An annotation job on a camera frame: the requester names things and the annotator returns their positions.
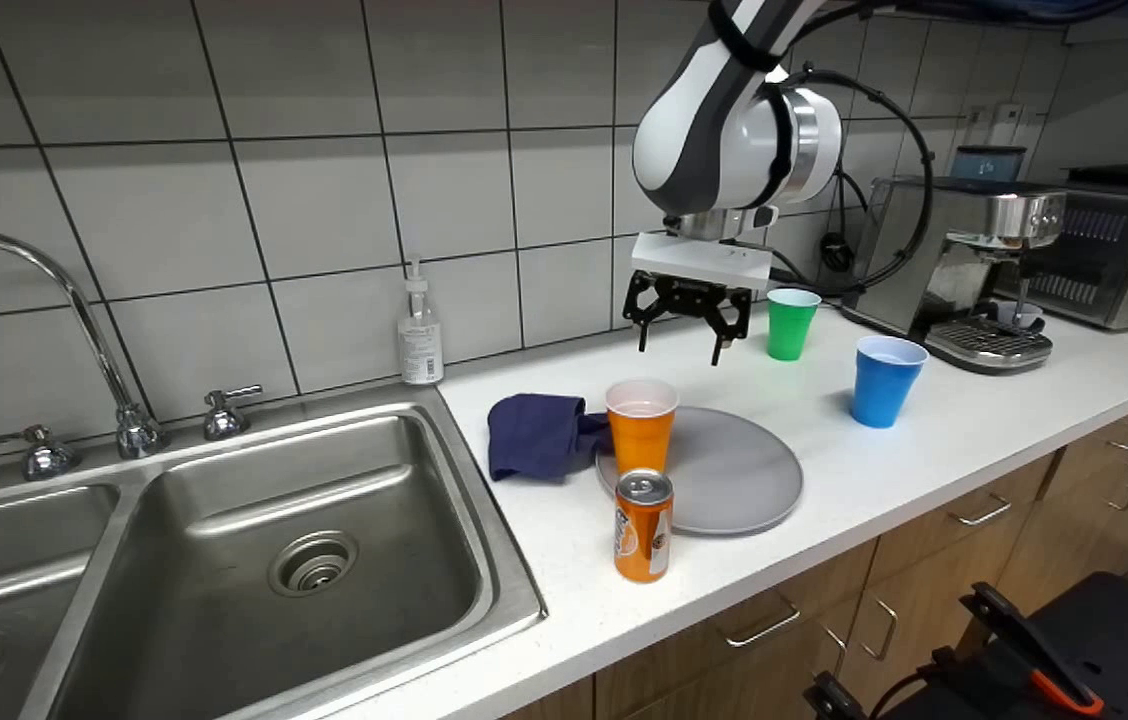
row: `plastic bottle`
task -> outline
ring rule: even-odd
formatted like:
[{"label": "plastic bottle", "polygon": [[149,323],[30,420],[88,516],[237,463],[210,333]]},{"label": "plastic bottle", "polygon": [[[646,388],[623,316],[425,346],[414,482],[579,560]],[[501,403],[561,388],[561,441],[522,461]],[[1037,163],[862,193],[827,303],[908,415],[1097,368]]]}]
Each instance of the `plastic bottle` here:
[{"label": "plastic bottle", "polygon": [[402,321],[402,378],[406,384],[440,384],[443,378],[443,333],[433,309],[433,283],[419,270],[419,261],[408,261],[406,270],[408,309]]}]

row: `gray plate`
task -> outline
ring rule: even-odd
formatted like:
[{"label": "gray plate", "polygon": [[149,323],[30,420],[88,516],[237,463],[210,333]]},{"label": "gray plate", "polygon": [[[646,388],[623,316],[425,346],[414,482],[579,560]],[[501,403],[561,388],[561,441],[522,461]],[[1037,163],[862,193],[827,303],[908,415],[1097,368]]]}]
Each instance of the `gray plate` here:
[{"label": "gray plate", "polygon": [[747,534],[797,511],[804,469],[797,452],[751,420],[679,409],[674,434],[675,532]]}]

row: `faucet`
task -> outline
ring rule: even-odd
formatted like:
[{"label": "faucet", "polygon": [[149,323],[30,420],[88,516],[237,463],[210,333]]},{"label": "faucet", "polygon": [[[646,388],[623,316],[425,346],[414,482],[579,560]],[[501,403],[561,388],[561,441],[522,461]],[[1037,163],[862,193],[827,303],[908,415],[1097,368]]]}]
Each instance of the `faucet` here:
[{"label": "faucet", "polygon": [[125,461],[158,452],[159,449],[159,422],[158,422],[158,415],[144,413],[138,392],[117,372],[117,360],[108,354],[76,278],[53,255],[46,255],[39,246],[33,246],[24,241],[0,234],[0,251],[33,262],[73,299],[73,312],[76,312],[76,321],[80,321],[80,329],[92,342],[92,360],[96,360],[96,368],[108,378],[108,392],[117,399],[117,452]]}]

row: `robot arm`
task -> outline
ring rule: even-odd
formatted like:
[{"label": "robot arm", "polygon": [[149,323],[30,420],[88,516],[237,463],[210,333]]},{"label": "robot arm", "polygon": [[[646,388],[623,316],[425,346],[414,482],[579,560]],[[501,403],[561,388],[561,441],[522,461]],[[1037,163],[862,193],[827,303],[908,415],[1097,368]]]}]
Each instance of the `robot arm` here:
[{"label": "robot arm", "polygon": [[715,354],[747,336],[751,291],[770,289],[770,251],[715,243],[723,218],[812,199],[840,157],[836,109],[791,87],[770,52],[786,52],[822,0],[711,0],[679,72],[635,130],[635,181],[667,211],[641,233],[623,316],[704,316]]}]

